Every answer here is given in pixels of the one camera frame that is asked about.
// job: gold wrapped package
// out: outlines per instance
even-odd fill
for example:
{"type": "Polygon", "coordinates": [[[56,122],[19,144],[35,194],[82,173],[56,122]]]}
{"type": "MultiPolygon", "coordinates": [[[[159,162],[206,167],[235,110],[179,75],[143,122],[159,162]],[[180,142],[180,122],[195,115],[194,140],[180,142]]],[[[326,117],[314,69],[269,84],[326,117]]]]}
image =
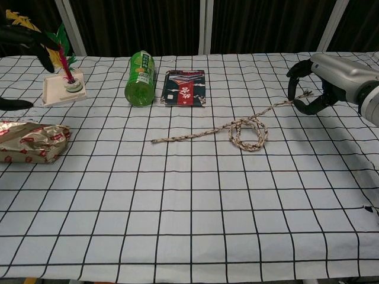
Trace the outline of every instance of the gold wrapped package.
{"type": "Polygon", "coordinates": [[[67,147],[69,127],[0,122],[0,162],[52,163],[67,147]]]}

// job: plastic bottle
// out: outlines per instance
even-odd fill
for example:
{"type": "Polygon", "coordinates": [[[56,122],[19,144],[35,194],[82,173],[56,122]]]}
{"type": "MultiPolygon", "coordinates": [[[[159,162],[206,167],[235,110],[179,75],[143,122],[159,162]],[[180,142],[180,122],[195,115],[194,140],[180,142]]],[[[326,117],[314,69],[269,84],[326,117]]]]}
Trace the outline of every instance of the plastic bottle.
{"type": "Polygon", "coordinates": [[[135,107],[145,107],[154,100],[154,60],[146,51],[130,59],[130,76],[125,87],[126,99],[135,107]]]}

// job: book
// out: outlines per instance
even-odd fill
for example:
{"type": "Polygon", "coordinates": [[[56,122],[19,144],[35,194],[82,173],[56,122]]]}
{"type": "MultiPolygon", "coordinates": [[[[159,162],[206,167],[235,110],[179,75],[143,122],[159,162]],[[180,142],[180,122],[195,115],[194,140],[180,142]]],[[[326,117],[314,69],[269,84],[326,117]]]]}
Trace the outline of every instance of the book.
{"type": "Polygon", "coordinates": [[[160,102],[166,106],[204,107],[205,72],[203,70],[168,71],[160,102]]]}

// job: braided rope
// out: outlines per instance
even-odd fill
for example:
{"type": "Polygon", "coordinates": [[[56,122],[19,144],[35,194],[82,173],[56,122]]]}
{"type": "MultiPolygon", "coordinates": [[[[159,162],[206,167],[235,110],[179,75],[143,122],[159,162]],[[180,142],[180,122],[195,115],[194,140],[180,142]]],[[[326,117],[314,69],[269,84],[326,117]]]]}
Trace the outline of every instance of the braided rope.
{"type": "MultiPolygon", "coordinates": [[[[302,95],[296,97],[296,99],[301,99],[301,98],[305,98],[305,97],[312,96],[312,95],[313,95],[312,92],[305,91],[302,95]]],[[[219,127],[216,127],[214,129],[210,129],[210,130],[200,132],[200,133],[196,133],[196,134],[154,139],[154,140],[152,140],[152,143],[175,142],[175,141],[187,140],[187,139],[192,139],[192,138],[198,138],[198,137],[202,137],[205,135],[217,133],[220,130],[229,127],[229,140],[235,146],[237,146],[238,148],[245,150],[245,151],[258,151],[266,143],[267,137],[268,137],[267,126],[264,123],[260,122],[260,120],[258,120],[258,117],[266,114],[268,111],[272,110],[273,108],[282,107],[284,105],[291,105],[291,104],[293,104],[293,101],[277,102],[276,104],[270,105],[267,109],[264,109],[263,111],[255,114],[255,115],[252,115],[251,117],[241,118],[239,120],[234,120],[234,121],[228,122],[224,125],[221,125],[219,127]],[[255,130],[256,135],[258,137],[257,143],[251,144],[251,143],[243,142],[241,140],[241,129],[242,129],[243,125],[248,125],[253,130],[255,130]]]]}

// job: black curtain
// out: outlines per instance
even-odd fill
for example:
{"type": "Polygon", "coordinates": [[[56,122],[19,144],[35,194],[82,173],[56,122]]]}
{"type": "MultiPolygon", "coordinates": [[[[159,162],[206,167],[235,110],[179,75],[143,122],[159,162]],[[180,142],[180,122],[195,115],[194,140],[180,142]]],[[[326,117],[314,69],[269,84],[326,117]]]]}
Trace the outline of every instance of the black curtain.
{"type": "Polygon", "coordinates": [[[379,0],[350,0],[328,51],[379,51],[379,0]]]}
{"type": "Polygon", "coordinates": [[[316,51],[336,0],[215,0],[212,53],[316,51]]]}
{"type": "MultiPolygon", "coordinates": [[[[62,23],[54,0],[0,0],[0,24],[6,24],[5,11],[19,12],[27,16],[31,22],[42,31],[56,33],[62,23]]],[[[22,46],[0,44],[0,57],[31,54],[22,46]]]]}
{"type": "Polygon", "coordinates": [[[198,54],[200,0],[70,0],[91,56],[198,54]]]}

